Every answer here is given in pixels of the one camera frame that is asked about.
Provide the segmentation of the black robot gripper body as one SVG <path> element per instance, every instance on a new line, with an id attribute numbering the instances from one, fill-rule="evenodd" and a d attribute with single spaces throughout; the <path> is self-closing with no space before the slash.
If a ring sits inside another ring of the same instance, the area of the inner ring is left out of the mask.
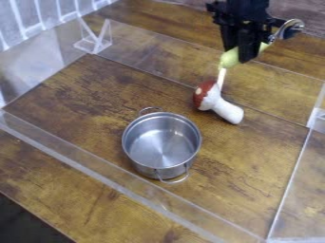
<path id="1" fill-rule="evenodd" d="M 285 20 L 268 13 L 269 0 L 213 0 L 206 4 L 213 14 L 213 22 L 220 25 L 221 33 L 229 34 L 248 29 L 253 33 L 279 28 Z"/>

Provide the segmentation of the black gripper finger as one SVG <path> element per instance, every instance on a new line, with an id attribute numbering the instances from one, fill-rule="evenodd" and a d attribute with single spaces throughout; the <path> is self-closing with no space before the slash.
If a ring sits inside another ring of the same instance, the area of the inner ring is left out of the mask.
<path id="1" fill-rule="evenodd" d="M 243 28 L 239 31 L 239 60 L 243 64 L 259 56 L 261 42 L 263 33 L 256 29 Z"/>
<path id="2" fill-rule="evenodd" d="M 239 45 L 239 28 L 236 26 L 224 25 L 221 27 L 221 37 L 225 50 L 229 51 Z"/>

